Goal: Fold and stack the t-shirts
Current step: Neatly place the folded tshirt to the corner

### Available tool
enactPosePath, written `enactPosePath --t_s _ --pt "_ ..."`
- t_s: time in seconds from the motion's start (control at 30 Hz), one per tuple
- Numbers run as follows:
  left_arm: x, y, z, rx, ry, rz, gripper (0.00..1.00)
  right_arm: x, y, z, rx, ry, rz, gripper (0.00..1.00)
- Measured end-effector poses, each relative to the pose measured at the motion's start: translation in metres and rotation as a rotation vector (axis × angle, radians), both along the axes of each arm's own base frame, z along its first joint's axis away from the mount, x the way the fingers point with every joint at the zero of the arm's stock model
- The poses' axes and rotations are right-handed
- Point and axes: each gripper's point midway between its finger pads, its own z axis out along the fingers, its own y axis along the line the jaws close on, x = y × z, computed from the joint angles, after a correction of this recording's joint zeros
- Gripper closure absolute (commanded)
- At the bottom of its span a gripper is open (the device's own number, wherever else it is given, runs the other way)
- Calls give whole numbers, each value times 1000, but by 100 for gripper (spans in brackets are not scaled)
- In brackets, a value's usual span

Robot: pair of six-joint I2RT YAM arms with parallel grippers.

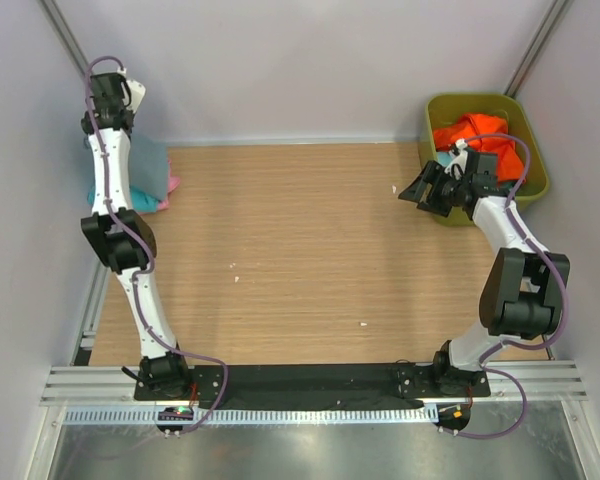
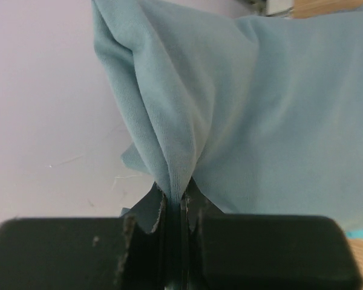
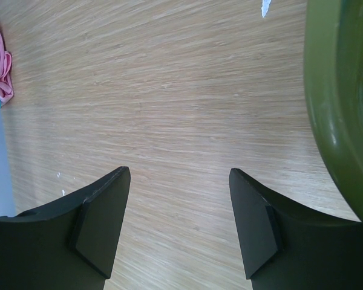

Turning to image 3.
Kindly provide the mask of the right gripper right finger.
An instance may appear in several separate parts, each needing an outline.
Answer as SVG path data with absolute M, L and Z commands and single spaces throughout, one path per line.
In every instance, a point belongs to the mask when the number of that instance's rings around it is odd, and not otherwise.
M 254 289 L 363 289 L 363 222 L 309 208 L 236 168 L 229 189 Z

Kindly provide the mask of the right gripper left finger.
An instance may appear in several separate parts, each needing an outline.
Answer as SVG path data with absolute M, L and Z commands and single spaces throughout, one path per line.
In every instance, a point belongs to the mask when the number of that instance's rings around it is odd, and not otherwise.
M 57 200 L 0 216 L 0 289 L 103 289 L 130 187 L 119 167 Z

